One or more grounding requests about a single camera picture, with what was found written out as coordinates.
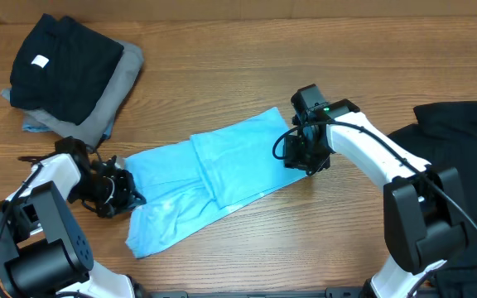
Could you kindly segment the light blue printed t-shirt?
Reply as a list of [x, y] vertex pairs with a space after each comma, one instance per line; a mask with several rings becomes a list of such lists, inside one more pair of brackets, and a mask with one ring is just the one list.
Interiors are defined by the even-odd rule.
[[126, 160], [146, 203], [133, 210], [126, 244], [148, 257], [253, 201], [304, 178], [274, 158], [288, 129], [277, 108]]

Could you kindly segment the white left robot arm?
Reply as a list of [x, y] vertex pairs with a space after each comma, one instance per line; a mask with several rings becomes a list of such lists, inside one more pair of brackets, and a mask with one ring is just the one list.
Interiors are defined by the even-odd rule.
[[66, 203], [81, 179], [73, 157], [57, 154], [0, 201], [1, 297], [147, 297], [132, 277], [94, 260]]

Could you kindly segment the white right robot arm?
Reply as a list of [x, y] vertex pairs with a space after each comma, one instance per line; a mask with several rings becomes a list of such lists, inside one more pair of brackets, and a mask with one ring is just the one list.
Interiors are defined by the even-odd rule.
[[329, 167], [331, 154], [339, 153], [383, 193], [389, 257], [354, 296], [414, 296], [470, 243], [457, 170], [435, 167], [404, 150], [347, 99], [293, 99], [291, 105], [294, 127], [280, 138], [286, 167], [314, 175]]

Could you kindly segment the folded grey garment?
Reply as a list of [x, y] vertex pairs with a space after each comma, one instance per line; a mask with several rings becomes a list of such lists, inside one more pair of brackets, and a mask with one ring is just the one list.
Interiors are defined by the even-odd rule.
[[138, 46], [126, 41], [118, 43], [124, 47], [121, 59], [95, 108], [80, 125], [61, 121], [41, 109], [26, 110], [25, 114], [45, 124], [51, 132], [61, 137], [74, 137], [92, 147], [108, 140], [118, 109], [133, 88], [144, 62], [142, 50]]

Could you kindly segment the folded black garment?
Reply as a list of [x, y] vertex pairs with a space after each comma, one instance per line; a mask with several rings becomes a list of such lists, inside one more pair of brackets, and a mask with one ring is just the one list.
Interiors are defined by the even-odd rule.
[[41, 16], [22, 42], [10, 74], [10, 104], [43, 109], [81, 124], [94, 110], [124, 46], [71, 17]]

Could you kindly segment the black cloth pile right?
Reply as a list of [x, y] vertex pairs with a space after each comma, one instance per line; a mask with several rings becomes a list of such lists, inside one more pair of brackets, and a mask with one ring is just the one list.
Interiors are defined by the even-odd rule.
[[[430, 103], [413, 109], [417, 123], [390, 133], [412, 154], [437, 166], [454, 166], [460, 175], [466, 212], [477, 224], [477, 101]], [[432, 284], [442, 297], [477, 297], [477, 243], [439, 271]]]

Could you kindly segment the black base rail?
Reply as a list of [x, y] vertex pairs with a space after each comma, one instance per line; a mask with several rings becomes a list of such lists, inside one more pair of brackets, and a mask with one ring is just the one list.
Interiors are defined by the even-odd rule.
[[315, 291], [242, 291], [193, 293], [187, 291], [151, 291], [147, 298], [364, 298], [362, 287], [328, 287]]

